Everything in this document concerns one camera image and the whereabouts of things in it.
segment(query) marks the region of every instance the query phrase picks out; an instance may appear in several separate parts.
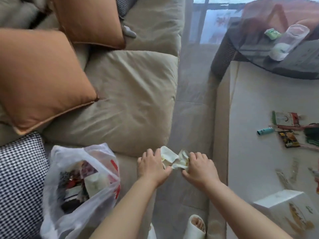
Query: sofa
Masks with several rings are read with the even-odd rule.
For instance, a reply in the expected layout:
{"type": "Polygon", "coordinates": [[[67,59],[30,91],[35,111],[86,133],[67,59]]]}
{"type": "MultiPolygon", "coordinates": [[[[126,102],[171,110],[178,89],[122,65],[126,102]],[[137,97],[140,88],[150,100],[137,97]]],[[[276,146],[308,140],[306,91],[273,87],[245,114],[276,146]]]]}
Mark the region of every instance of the sofa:
{"type": "MultiPolygon", "coordinates": [[[[43,11],[37,3],[0,0],[0,26],[28,28],[43,11]]],[[[126,37],[125,50],[74,44],[79,63],[100,99],[37,129],[49,150],[55,144],[85,147],[106,142],[120,165],[119,200],[137,180],[137,157],[168,142],[184,11],[185,0],[138,0],[122,20],[122,25],[137,34],[135,39],[126,37]]],[[[35,28],[58,29],[55,13],[35,28]]],[[[0,145],[18,137],[10,124],[1,120],[0,145]]],[[[138,238],[147,238],[154,201],[155,194],[138,238]]],[[[89,237],[93,230],[88,225],[80,237],[89,237]]]]}

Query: black and white checkered pillow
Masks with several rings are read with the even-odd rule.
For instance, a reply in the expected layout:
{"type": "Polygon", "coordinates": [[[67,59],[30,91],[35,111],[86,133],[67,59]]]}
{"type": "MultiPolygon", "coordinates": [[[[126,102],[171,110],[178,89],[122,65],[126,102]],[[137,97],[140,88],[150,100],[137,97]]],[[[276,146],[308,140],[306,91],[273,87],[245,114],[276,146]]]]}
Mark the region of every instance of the black and white checkered pillow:
{"type": "Polygon", "coordinates": [[[48,169],[37,132],[0,147],[1,239],[27,239],[39,233],[43,182],[48,169]]]}
{"type": "Polygon", "coordinates": [[[116,0],[119,16],[124,18],[138,0],[116,0]]]}

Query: hand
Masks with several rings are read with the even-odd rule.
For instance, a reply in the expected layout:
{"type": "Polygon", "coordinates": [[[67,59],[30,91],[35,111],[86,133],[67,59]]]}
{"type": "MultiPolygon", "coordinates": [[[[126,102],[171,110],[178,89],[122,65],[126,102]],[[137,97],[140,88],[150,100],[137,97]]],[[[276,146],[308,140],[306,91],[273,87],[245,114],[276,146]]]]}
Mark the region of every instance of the hand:
{"type": "Polygon", "coordinates": [[[160,148],[156,149],[155,155],[152,149],[148,149],[143,156],[138,158],[138,172],[141,179],[154,182],[156,188],[162,185],[172,172],[172,167],[163,168],[160,148]]]}
{"type": "Polygon", "coordinates": [[[196,188],[205,192],[213,182],[220,182],[214,162],[206,154],[190,153],[188,172],[182,171],[183,177],[196,188]]]}

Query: white box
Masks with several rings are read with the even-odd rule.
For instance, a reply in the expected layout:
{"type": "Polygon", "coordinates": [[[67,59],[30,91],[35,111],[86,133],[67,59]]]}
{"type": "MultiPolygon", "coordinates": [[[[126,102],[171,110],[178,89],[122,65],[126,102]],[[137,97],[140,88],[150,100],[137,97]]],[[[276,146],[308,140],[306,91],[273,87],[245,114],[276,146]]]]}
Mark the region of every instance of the white box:
{"type": "Polygon", "coordinates": [[[319,229],[319,213],[304,192],[283,190],[253,206],[291,236],[308,238],[319,229]]]}

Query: white plastic bag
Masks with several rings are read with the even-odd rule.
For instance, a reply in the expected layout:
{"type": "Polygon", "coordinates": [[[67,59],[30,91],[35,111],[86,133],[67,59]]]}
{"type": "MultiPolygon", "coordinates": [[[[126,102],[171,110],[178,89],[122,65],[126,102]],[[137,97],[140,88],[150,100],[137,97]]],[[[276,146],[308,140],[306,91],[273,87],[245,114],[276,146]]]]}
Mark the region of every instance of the white plastic bag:
{"type": "Polygon", "coordinates": [[[86,226],[97,227],[113,209],[120,192],[118,161],[106,143],[86,148],[54,146],[50,154],[50,168],[44,181],[43,239],[75,239],[86,226]],[[87,161],[99,173],[108,176],[110,186],[80,205],[71,214],[60,208],[58,185],[64,172],[70,172],[80,161],[87,161]]]}

